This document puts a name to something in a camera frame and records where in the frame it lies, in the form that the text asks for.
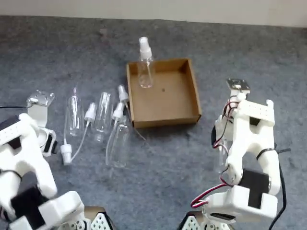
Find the wire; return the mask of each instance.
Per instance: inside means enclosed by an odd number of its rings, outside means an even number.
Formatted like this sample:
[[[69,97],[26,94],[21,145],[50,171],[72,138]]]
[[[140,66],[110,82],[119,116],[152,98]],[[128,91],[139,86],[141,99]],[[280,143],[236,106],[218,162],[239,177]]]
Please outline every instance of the wire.
[[[129,107],[128,107],[128,104],[127,102],[125,103],[125,106],[126,106],[126,109],[128,111],[128,117],[129,117],[129,120],[130,122],[132,123],[132,118],[131,118],[131,113],[130,113],[130,110],[129,110]],[[135,130],[135,132],[139,135],[140,138],[142,138],[143,140],[146,140],[146,138],[133,126],[133,129]]]
[[[195,197],[192,202],[191,202],[191,208],[198,208],[200,206],[203,206],[205,204],[208,204],[209,202],[207,200],[201,200],[201,198],[203,198],[204,196],[208,195],[209,193],[213,192],[216,189],[222,188],[227,186],[226,184],[218,184],[217,186],[214,186],[206,191],[204,191],[203,193],[201,193],[200,195],[198,195],[197,197]]]
[[[109,147],[110,147],[111,139],[113,138],[113,136],[115,134],[117,123],[118,123],[118,118],[115,118],[113,129],[112,129],[111,134],[109,136],[109,140],[107,140],[107,144],[106,144],[106,165],[109,165],[109,155],[110,155],[109,154]]]
[[[85,136],[86,136],[86,132],[87,132],[87,129],[88,129],[89,125],[90,125],[90,122],[87,121],[85,130],[84,130],[84,133],[83,133],[83,137],[82,137],[82,140],[81,140],[81,143],[80,143],[80,145],[79,145],[79,147],[78,147],[76,153],[75,153],[74,156],[71,158],[71,161],[73,161],[73,159],[75,159],[75,157],[79,154],[79,152],[80,152],[80,150],[81,150],[81,147],[82,147],[82,145],[83,145],[83,142],[84,142],[84,139],[85,139]]]
[[[10,105],[2,105],[0,106],[0,109],[28,109],[31,108],[34,104],[31,104],[30,106],[10,106]]]
[[[7,169],[7,170],[3,170],[3,169],[0,169],[0,175],[3,174],[3,173],[13,173],[15,174],[16,176],[18,176],[20,178],[20,180],[23,178],[18,172],[16,172],[15,170],[11,170],[11,169]]]
[[[225,126],[224,126],[224,130],[223,130],[223,132],[222,132],[221,137],[218,138],[218,139],[213,143],[213,145],[212,145],[212,147],[213,147],[214,149],[216,149],[216,148],[219,146],[218,143],[220,142],[220,140],[223,138],[223,136],[224,136],[224,134],[225,134],[225,131],[226,131],[226,128],[227,128],[227,123],[228,123],[228,121],[229,121],[229,117],[227,117],[227,120],[226,120],[226,123],[225,123]]]
[[[224,171],[221,172],[221,174],[220,174],[220,181],[221,181],[222,183],[226,184],[226,185],[229,186],[229,187],[233,187],[234,184],[229,184],[229,183],[223,178],[223,174],[224,174],[224,172],[226,172],[226,171],[228,170],[228,168],[229,168],[229,165],[227,166],[227,168],[224,169]]]
[[[290,148],[277,151],[277,153],[280,154],[280,153],[289,152],[289,151],[291,151]],[[287,207],[286,186],[285,186],[285,182],[284,182],[283,171],[282,171],[280,164],[279,164],[279,175],[280,175],[280,181],[281,181],[281,184],[282,184],[283,207],[282,207],[282,209],[280,209],[279,213],[275,216],[274,220],[270,224],[269,230],[271,230],[274,227],[274,224],[277,222],[277,220],[280,218],[280,216],[282,215],[282,213],[285,211],[285,209]]]
[[[66,110],[66,112],[65,112],[65,121],[64,121],[64,131],[63,131],[64,145],[67,145],[67,139],[66,139],[67,116],[68,116],[68,111]]]

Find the cable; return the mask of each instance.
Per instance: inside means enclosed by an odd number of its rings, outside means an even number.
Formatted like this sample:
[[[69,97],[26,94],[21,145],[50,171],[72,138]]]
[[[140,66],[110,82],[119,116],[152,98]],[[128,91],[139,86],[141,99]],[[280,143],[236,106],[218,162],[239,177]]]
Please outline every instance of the cable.
[[[13,173],[16,176],[18,176],[20,180],[23,178],[18,172],[11,170],[11,169],[7,169],[7,170],[0,169],[0,175],[3,173]]]
[[[229,116],[231,109],[237,108],[237,106],[236,106],[236,107],[231,107],[231,106],[230,106],[231,103],[239,104],[239,102],[228,102],[228,103],[224,106],[224,109],[223,109],[223,116],[222,116],[222,117],[226,116],[227,107],[229,107],[229,110],[228,110],[228,115],[227,115],[226,117]]]
[[[30,106],[10,106],[10,105],[2,105],[0,106],[0,109],[28,109],[31,108],[34,105],[31,104]]]
[[[109,140],[107,141],[107,144],[106,144],[106,165],[109,165],[109,147],[110,147],[111,139],[113,138],[113,136],[115,134],[117,123],[118,123],[118,118],[116,117],[115,120],[114,120],[114,126],[113,126],[113,129],[111,131]]]
[[[289,151],[291,151],[290,148],[282,149],[280,151],[277,151],[277,154],[279,155],[280,153],[289,152]],[[282,171],[280,164],[279,164],[279,175],[280,175],[280,181],[281,181],[281,184],[282,184],[283,207],[282,207],[282,209],[280,209],[279,213],[273,219],[272,223],[270,224],[269,230],[272,230],[272,228],[274,227],[274,224],[277,222],[277,220],[280,218],[280,216],[282,215],[282,213],[285,211],[285,209],[287,207],[286,186],[285,186],[285,182],[284,182],[283,171]]]
[[[224,134],[225,134],[225,131],[226,131],[226,128],[227,128],[227,123],[228,123],[228,121],[229,121],[229,116],[227,117],[227,120],[226,120],[226,123],[225,123],[225,126],[224,126],[224,130],[223,130],[223,132],[222,132],[221,137],[218,138],[218,139],[213,143],[213,145],[212,145],[212,147],[213,147],[214,149],[216,149],[216,148],[218,147],[218,143],[219,143],[220,140],[223,138],[223,136],[224,136]]]
[[[130,113],[130,110],[129,110],[129,107],[128,107],[128,103],[125,102],[125,107],[128,111],[128,117],[129,117],[129,120],[130,122],[132,123],[132,118],[131,118],[131,113]],[[146,138],[133,126],[133,129],[135,130],[135,132],[139,135],[140,138],[142,138],[143,140],[146,140]]]
[[[218,184],[217,186],[212,187],[212,188],[210,188],[210,189],[204,191],[203,193],[201,193],[200,195],[198,195],[197,197],[195,197],[195,198],[192,200],[192,202],[191,202],[191,204],[190,204],[191,208],[198,208],[198,207],[200,207],[200,206],[203,206],[203,205],[205,205],[205,204],[208,204],[208,201],[207,201],[207,200],[201,200],[201,198],[204,197],[204,196],[206,196],[206,195],[208,195],[209,193],[213,192],[214,190],[219,189],[219,188],[222,188],[222,187],[225,187],[225,186],[227,186],[227,185],[226,185],[226,184]]]
[[[227,168],[224,169],[224,171],[221,172],[221,174],[220,174],[220,181],[221,181],[222,183],[226,184],[226,185],[229,186],[229,187],[233,187],[233,186],[234,186],[233,184],[229,184],[229,183],[223,178],[223,174],[224,174],[224,172],[226,172],[226,171],[228,170],[228,168],[229,168],[229,165],[227,166]]]
[[[80,150],[81,150],[81,148],[82,148],[82,145],[83,145],[85,136],[86,136],[87,128],[89,127],[90,123],[91,123],[90,121],[87,121],[85,130],[84,130],[84,133],[83,133],[82,140],[81,140],[81,142],[80,142],[80,145],[79,145],[79,147],[78,147],[76,153],[75,153],[74,156],[71,158],[71,161],[73,161],[73,159],[75,159],[75,157],[79,154],[79,152],[80,152]]]

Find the black wire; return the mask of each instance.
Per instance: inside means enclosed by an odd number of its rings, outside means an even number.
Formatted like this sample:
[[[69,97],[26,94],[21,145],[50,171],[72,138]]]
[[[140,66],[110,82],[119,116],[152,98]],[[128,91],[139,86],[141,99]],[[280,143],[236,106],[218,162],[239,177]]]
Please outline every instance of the black wire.
[[[23,178],[18,172],[14,171],[14,170],[10,170],[10,169],[2,170],[2,169],[0,169],[0,175],[3,174],[3,173],[13,173],[13,174],[17,175],[20,178],[20,180]]]
[[[283,149],[280,151],[277,151],[278,154],[283,153],[283,152],[289,152],[291,151],[291,149]],[[280,181],[282,184],[282,193],[283,193],[283,207],[282,209],[280,209],[279,213],[275,216],[274,220],[272,221],[269,230],[272,230],[274,224],[277,222],[277,220],[280,218],[280,216],[282,215],[282,213],[285,211],[286,207],[287,207],[287,195],[286,195],[286,186],[284,183],[284,177],[283,177],[283,171],[282,168],[279,164],[279,175],[280,175]]]
[[[32,105],[30,106],[10,106],[10,105],[3,105],[3,106],[0,106],[0,109],[28,109],[30,107],[32,107]]]

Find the open cardboard box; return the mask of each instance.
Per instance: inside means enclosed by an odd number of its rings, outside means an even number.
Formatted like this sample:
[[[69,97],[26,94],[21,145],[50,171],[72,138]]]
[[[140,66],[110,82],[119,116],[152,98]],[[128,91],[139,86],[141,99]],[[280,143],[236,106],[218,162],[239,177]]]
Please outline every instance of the open cardboard box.
[[[127,65],[130,111],[134,127],[197,123],[201,106],[190,59],[154,63],[153,87],[139,85],[137,62]]]

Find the metal plate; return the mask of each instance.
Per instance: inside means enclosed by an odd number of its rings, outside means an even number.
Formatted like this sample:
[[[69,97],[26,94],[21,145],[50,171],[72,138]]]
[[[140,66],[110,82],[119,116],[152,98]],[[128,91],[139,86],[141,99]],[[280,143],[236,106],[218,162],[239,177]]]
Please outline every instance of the metal plate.
[[[245,80],[242,79],[227,79],[227,84],[232,90],[250,91],[250,87]]]
[[[48,107],[54,99],[54,93],[48,93],[37,90],[28,99],[27,102],[30,104],[38,104]]]

